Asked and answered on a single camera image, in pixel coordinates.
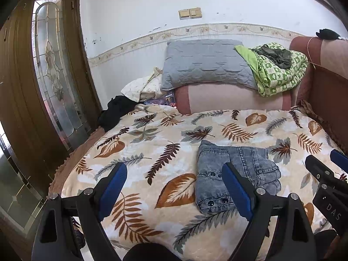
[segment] denim fabric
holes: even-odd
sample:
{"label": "denim fabric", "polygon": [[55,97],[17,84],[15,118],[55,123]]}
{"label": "denim fabric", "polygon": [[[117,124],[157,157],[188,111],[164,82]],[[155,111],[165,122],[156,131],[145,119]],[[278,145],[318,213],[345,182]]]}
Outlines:
{"label": "denim fabric", "polygon": [[234,203],[222,181],[221,168],[231,162],[241,176],[248,178],[253,186],[263,187],[271,195],[281,190],[278,166],[268,160],[264,148],[248,146],[217,146],[202,140],[198,148],[196,205],[201,213],[220,212],[232,209]]}

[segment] light switch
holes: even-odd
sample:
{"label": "light switch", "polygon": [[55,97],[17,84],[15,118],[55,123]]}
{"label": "light switch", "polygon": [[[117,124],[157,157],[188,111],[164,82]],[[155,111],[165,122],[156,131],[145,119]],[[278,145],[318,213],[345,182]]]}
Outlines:
{"label": "light switch", "polygon": [[180,17],[180,19],[189,18],[190,17],[190,10],[180,10],[179,17]]}
{"label": "light switch", "polygon": [[190,16],[192,19],[199,19],[202,17],[202,11],[201,8],[191,8],[190,9]]}

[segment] bedspread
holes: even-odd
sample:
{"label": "bedspread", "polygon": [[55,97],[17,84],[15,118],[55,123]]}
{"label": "bedspread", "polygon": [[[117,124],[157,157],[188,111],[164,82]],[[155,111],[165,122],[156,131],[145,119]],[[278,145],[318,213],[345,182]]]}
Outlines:
{"label": "bedspread", "polygon": [[[74,196],[109,174],[117,162],[128,177],[102,226],[117,252],[136,243],[165,245],[182,260],[227,260],[248,222],[236,210],[202,215],[195,206],[197,152],[201,140],[216,145],[267,148],[281,171],[279,196],[291,192],[304,203],[313,231],[327,224],[313,206],[318,182],[305,168],[313,154],[337,177],[335,147],[322,127],[297,110],[217,110],[181,115],[170,106],[138,105],[80,160],[62,196]],[[276,217],[270,221],[274,231]],[[271,238],[265,238],[265,256]]]}

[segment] black clothing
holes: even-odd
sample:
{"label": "black clothing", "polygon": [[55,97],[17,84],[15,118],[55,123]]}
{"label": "black clothing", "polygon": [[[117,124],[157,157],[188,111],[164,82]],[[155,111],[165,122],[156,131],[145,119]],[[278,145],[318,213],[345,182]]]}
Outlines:
{"label": "black clothing", "polygon": [[337,233],[335,230],[325,230],[314,235],[318,260],[324,259],[325,254],[336,236]]}
{"label": "black clothing", "polygon": [[163,245],[157,243],[138,243],[129,250],[123,261],[181,261]]}
{"label": "black clothing", "polygon": [[107,110],[102,111],[98,118],[98,124],[107,132],[113,129],[120,121],[120,118],[134,110],[138,104],[126,96],[116,96],[107,104]]}
{"label": "black clothing", "polygon": [[291,67],[291,52],[286,49],[271,49],[267,44],[262,45],[259,49],[252,49],[255,53],[269,58],[275,65],[281,69]]}
{"label": "black clothing", "polygon": [[320,39],[325,39],[325,40],[336,40],[338,39],[338,37],[340,37],[338,33],[327,28],[320,29],[319,32],[317,32],[316,34]]}

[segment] white cloth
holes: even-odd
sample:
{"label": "white cloth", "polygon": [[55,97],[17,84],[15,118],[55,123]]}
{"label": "white cloth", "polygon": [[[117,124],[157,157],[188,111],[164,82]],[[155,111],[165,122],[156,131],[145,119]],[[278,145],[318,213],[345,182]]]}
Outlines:
{"label": "white cloth", "polygon": [[155,67],[151,75],[131,81],[123,87],[121,93],[135,102],[159,98],[166,94],[166,91],[161,90],[161,84],[162,70]]}

